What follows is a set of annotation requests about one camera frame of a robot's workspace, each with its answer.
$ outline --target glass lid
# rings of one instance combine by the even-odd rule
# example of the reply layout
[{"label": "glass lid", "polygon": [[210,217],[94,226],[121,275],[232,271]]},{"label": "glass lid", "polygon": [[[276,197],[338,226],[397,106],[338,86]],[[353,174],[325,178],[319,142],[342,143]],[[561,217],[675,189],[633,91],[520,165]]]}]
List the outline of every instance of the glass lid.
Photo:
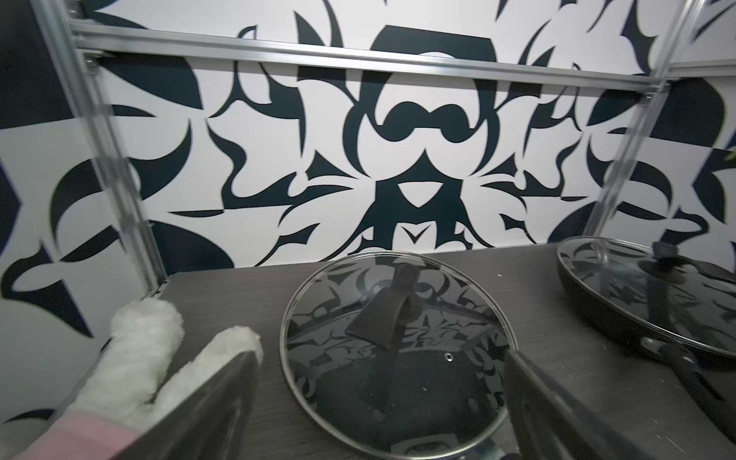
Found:
[{"label": "glass lid", "polygon": [[557,255],[609,305],[686,342],[736,355],[736,284],[727,281],[734,275],[666,246],[671,253],[655,257],[638,244],[575,237],[560,243]]},{"label": "glass lid", "polygon": [[385,459],[471,450],[506,416],[501,373],[516,348],[496,303],[442,262],[374,251],[329,263],[283,319],[281,364],[305,411]]}]

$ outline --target metal rail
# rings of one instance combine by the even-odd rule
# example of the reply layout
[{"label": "metal rail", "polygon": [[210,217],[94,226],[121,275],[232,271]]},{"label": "metal rail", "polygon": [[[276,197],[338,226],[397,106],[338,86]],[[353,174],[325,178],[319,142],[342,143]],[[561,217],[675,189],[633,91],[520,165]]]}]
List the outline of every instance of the metal rail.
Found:
[{"label": "metal rail", "polygon": [[69,25],[74,33],[77,48],[94,51],[357,68],[370,71],[580,86],[641,93],[655,91],[658,83],[657,79],[652,77],[634,75],[131,29],[105,26],[89,20],[72,20],[69,21]]},{"label": "metal rail", "polygon": [[736,77],[736,59],[673,63],[667,78]]},{"label": "metal rail", "polygon": [[118,220],[120,240],[141,277],[143,290],[154,294],[166,272],[118,141],[112,110],[93,67],[88,66],[71,39],[63,0],[31,0],[31,6],[71,111],[85,126],[97,176]]},{"label": "metal rail", "polygon": [[637,155],[644,140],[649,137],[654,128],[659,113],[665,105],[668,95],[668,78],[672,61],[682,53],[695,29],[700,12],[706,0],[686,0],[679,16],[671,27],[657,58],[657,64],[651,72],[652,77],[659,81],[658,91],[649,95],[638,104],[626,129],[626,137],[620,145],[616,158],[606,173],[605,183],[601,195],[593,207],[590,218],[585,224],[584,235],[600,236],[608,221],[616,213],[618,196],[626,181],[629,180],[637,165]]}]

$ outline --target vertical metal post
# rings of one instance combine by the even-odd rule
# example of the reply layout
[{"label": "vertical metal post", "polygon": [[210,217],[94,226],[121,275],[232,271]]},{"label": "vertical metal post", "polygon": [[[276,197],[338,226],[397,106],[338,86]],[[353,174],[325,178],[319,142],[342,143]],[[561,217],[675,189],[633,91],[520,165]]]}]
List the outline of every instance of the vertical metal post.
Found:
[{"label": "vertical metal post", "polygon": [[626,130],[626,138],[619,147],[616,158],[606,176],[601,195],[598,197],[583,231],[584,235],[599,236],[602,234],[606,223],[616,212],[621,189],[629,180],[637,165],[639,148],[644,139],[651,134],[667,99],[669,87],[667,74],[670,71],[670,66],[675,57],[679,56],[682,49],[689,43],[698,16],[706,1],[685,0],[682,11],[670,28],[651,74],[652,77],[658,80],[657,91],[645,96],[634,110],[634,116]]},{"label": "vertical metal post", "polygon": [[64,0],[31,0],[31,5],[71,111],[85,125],[95,154],[95,170],[110,196],[123,247],[138,270],[144,291],[153,294],[166,278],[166,272],[128,162],[115,137],[112,110],[105,103],[95,77],[96,59],[78,52],[74,45],[68,25],[72,12]]}]

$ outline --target patterned wall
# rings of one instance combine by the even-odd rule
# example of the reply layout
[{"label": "patterned wall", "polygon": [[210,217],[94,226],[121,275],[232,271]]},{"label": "patterned wall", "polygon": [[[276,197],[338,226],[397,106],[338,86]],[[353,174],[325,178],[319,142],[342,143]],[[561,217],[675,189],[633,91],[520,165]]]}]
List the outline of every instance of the patterned wall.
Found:
[{"label": "patterned wall", "polygon": [[695,36],[678,62],[736,59],[736,1],[709,0],[696,24]]},{"label": "patterned wall", "polygon": [[[736,1],[711,1],[679,61],[736,57]],[[672,84],[604,235],[736,271],[736,77]]]},{"label": "patterned wall", "polygon": [[[672,1],[92,1],[102,23],[647,74]],[[119,54],[103,62],[169,272],[579,234],[637,96]]]},{"label": "patterned wall", "polygon": [[0,5],[0,458],[30,441],[143,295],[25,1]]}]

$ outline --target frying pan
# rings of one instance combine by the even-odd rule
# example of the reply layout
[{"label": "frying pan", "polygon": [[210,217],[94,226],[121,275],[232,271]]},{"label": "frying pan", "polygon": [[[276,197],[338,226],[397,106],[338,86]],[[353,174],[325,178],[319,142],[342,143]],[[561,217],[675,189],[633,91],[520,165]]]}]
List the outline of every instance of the frying pan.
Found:
[{"label": "frying pan", "polygon": [[557,247],[557,269],[579,313],[611,339],[666,363],[715,426],[736,443],[736,408],[703,367],[736,369],[736,275],[654,248],[573,237]]}]

